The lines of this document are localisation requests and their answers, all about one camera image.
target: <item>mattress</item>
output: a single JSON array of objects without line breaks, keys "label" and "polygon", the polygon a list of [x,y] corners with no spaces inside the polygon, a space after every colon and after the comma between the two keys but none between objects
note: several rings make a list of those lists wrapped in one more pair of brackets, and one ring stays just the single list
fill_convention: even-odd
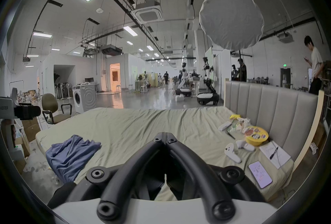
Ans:
[{"label": "mattress", "polygon": [[[36,140],[44,155],[52,144],[64,142],[72,135],[101,142],[101,148],[76,177],[75,183],[79,183],[90,168],[125,163],[157,133],[171,132],[206,163],[242,168],[268,200],[289,181],[293,160],[290,159],[281,169],[277,169],[258,148],[253,153],[244,149],[238,150],[235,141],[242,138],[235,136],[237,138],[234,140],[218,130],[221,124],[229,120],[231,114],[233,112],[224,106],[170,110],[95,108],[38,132]],[[235,152],[242,159],[240,164],[236,164],[224,154],[224,149],[230,142],[234,143]],[[272,178],[272,183],[263,189],[259,188],[248,168],[248,165],[255,161],[260,161]],[[166,184],[157,196],[157,200],[162,201],[175,199]]]}]

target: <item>white sneaker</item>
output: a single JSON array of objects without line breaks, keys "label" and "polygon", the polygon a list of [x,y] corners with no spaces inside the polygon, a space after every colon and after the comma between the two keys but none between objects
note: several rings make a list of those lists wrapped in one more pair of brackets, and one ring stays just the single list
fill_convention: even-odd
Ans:
[{"label": "white sneaker", "polygon": [[310,148],[312,149],[312,154],[316,154],[316,151],[318,150],[318,147],[316,146],[316,144],[314,142],[312,142],[310,144]]}]

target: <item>blue cloth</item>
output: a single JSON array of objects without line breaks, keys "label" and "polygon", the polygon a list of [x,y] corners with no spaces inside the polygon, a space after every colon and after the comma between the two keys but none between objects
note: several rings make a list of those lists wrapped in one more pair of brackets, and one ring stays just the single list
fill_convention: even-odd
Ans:
[{"label": "blue cloth", "polygon": [[73,135],[63,143],[52,144],[46,151],[46,159],[63,183],[73,182],[100,147],[100,142],[84,141]]}]

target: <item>chair backrest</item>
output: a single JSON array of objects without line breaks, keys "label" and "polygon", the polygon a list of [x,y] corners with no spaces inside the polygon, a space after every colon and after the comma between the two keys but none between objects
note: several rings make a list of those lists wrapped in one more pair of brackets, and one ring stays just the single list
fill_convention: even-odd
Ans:
[{"label": "chair backrest", "polygon": [[225,83],[225,107],[265,129],[293,160],[308,138],[317,99],[317,95],[294,89],[236,81]]},{"label": "chair backrest", "polygon": [[41,97],[41,105],[43,110],[48,110],[52,113],[56,112],[59,108],[58,102],[53,94],[44,94]]}]

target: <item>white controller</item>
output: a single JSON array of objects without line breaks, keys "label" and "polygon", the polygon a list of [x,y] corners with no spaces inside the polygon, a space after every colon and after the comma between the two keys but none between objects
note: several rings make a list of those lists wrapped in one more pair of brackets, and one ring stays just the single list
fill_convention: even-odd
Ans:
[{"label": "white controller", "polygon": [[233,143],[229,143],[225,147],[224,154],[228,156],[231,160],[235,161],[236,163],[241,163],[241,159],[236,153],[234,153],[233,149],[234,149]]},{"label": "white controller", "polygon": [[249,152],[255,151],[255,147],[249,143],[247,143],[245,140],[237,140],[236,141],[238,148],[244,148],[245,150]]}]

